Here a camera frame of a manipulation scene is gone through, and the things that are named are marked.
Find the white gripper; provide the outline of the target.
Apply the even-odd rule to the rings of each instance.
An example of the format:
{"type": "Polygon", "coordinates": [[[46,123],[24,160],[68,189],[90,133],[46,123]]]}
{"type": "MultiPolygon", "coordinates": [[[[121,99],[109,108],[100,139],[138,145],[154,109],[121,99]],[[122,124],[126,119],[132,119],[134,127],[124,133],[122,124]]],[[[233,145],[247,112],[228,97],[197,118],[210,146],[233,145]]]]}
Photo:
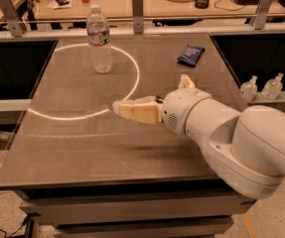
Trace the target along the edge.
{"type": "Polygon", "coordinates": [[[146,96],[135,100],[115,101],[113,111],[120,117],[139,123],[155,125],[161,123],[179,136],[184,136],[186,121],[192,109],[212,96],[195,88],[195,84],[182,74],[179,89],[169,93],[163,104],[155,96],[146,96]]]}

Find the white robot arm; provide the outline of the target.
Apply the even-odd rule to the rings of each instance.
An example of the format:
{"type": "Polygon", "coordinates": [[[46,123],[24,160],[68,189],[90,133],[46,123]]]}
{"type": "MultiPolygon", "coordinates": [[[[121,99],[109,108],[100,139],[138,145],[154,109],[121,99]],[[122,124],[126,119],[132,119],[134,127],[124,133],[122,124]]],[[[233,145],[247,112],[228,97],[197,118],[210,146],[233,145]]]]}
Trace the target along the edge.
{"type": "Polygon", "coordinates": [[[285,113],[277,109],[256,105],[236,111],[183,74],[165,98],[116,101],[113,110],[136,122],[163,123],[191,139],[209,167],[244,196],[266,198],[285,179],[285,113]]]}

